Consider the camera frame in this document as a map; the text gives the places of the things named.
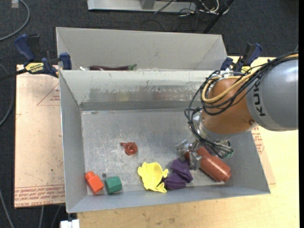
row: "metal base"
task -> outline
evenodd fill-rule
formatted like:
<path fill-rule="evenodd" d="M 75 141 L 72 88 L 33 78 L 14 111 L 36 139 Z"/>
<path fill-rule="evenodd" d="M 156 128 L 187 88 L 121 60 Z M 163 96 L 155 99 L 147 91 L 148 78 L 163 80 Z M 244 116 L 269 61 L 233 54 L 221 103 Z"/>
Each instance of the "metal base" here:
<path fill-rule="evenodd" d="M 139 12 L 156 12 L 168 1 L 156 1 L 152 9 L 143 9 L 141 0 L 88 0 L 88 10 L 118 10 L 118 11 L 139 11 Z M 187 12 L 187 9 L 195 10 L 196 5 L 191 2 L 172 2 L 161 12 L 179 13 Z"/>

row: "blue clamp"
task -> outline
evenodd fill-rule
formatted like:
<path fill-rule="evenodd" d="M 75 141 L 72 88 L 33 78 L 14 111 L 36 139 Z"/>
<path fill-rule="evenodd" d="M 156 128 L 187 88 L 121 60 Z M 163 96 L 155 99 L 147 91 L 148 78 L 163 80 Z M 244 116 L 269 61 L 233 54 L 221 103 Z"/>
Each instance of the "blue clamp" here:
<path fill-rule="evenodd" d="M 247 48 L 242 57 L 240 57 L 235 65 L 234 71 L 240 72 L 243 66 L 250 66 L 262 54 L 262 47 L 258 44 L 247 43 Z"/>
<path fill-rule="evenodd" d="M 43 67 L 39 66 L 38 70 L 38 64 L 33 64 L 33 67 L 37 67 L 36 71 L 32 67 L 27 67 L 27 65 L 31 64 L 32 62 L 35 62 L 35 55 L 31 51 L 29 45 L 28 45 L 28 35 L 23 34 L 19 36 L 15 41 L 14 41 L 14 46 L 17 49 L 17 51 L 25 56 L 27 59 L 26 63 L 24 64 L 24 68 L 27 69 L 29 73 L 32 74 L 47 74 L 50 76 L 57 77 L 56 72 L 58 71 L 55 67 L 53 67 L 53 63 L 61 61 L 63 63 L 63 69 L 66 70 L 71 70 L 72 69 L 72 63 L 71 59 L 68 53 L 61 53 L 59 58 L 53 59 L 53 60 L 48 60 L 46 57 L 43 57 L 41 59 L 41 62 L 43 63 Z"/>
<path fill-rule="evenodd" d="M 223 62 L 222 66 L 220 67 L 220 70 L 225 71 L 227 68 L 229 68 L 231 66 L 232 62 L 233 62 L 233 59 L 230 57 L 227 57 L 225 59 L 225 61 Z"/>

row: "gray floor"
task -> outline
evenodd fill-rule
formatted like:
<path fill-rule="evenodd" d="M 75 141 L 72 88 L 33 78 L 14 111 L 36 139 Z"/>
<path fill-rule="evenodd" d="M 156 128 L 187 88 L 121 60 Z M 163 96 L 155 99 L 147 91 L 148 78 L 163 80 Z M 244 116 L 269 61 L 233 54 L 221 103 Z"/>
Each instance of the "gray floor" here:
<path fill-rule="evenodd" d="M 0 63 L 7 72 L 14 72 L 16 64 L 25 58 L 15 50 L 14 39 L 22 33 L 40 34 L 41 51 L 56 52 L 56 27 L 103 28 L 148 31 L 176 31 L 202 33 L 212 16 L 190 16 L 180 19 L 172 14 L 146 12 L 88 11 L 87 0 L 24 0 L 30 9 L 30 20 L 15 36 L 0 41 Z M 9 0 L 0 0 L 0 38 L 20 27 L 26 10 L 10 9 Z M 210 34 L 221 34 L 229 55 L 241 55 L 248 42 L 259 43 L 262 56 L 277 57 L 294 51 L 299 42 L 299 0 L 235 0 Z M 0 67 L 0 75 L 6 72 Z M 11 101 L 10 81 L 0 82 L 0 121 Z M 15 111 L 0 126 L 0 188 L 15 227 L 38 227 L 41 208 L 14 209 L 14 137 Z M 50 227 L 58 206 L 46 206 L 42 227 Z M 64 208 L 57 220 L 67 219 Z M 10 227 L 0 205 L 0 227 Z"/>

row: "yellow cable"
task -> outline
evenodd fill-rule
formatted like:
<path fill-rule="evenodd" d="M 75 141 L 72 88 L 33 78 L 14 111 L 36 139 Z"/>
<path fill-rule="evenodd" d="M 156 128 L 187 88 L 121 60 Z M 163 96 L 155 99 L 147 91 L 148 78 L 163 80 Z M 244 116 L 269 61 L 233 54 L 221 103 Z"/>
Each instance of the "yellow cable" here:
<path fill-rule="evenodd" d="M 286 56 L 285 58 L 290 58 L 290 57 L 298 57 L 299 54 L 294 54 L 294 55 L 289 55 Z M 230 86 L 228 89 L 226 89 L 224 92 L 222 92 L 221 94 L 219 94 L 218 96 L 211 98 L 211 99 L 207 99 L 205 97 L 206 91 L 208 90 L 208 88 L 210 87 L 211 83 L 214 80 L 217 80 L 219 78 L 222 78 L 221 76 L 215 76 L 213 78 L 211 78 L 210 80 L 208 80 L 208 82 L 206 83 L 205 87 L 203 88 L 203 92 L 201 94 L 201 98 L 203 100 L 203 102 L 205 103 L 215 103 L 216 101 L 218 101 L 219 99 L 221 99 L 222 97 L 224 97 L 226 94 L 228 94 L 229 91 L 231 91 L 232 89 L 234 89 L 235 87 L 237 87 L 239 84 L 243 83 L 244 81 L 248 80 L 260 67 L 255 67 L 252 72 L 244 77 L 242 77 L 239 81 L 237 81 L 235 84 L 233 84 L 232 86 Z M 240 78 L 240 76 L 231 76 L 229 78 Z"/>

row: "orange block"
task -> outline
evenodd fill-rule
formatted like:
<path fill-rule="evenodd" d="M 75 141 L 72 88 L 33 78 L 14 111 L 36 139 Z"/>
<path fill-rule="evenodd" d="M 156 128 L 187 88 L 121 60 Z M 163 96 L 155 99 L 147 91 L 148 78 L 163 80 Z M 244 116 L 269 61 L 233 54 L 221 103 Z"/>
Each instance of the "orange block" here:
<path fill-rule="evenodd" d="M 94 195 L 104 188 L 104 184 L 99 176 L 95 175 L 92 171 L 85 174 L 85 180 Z"/>

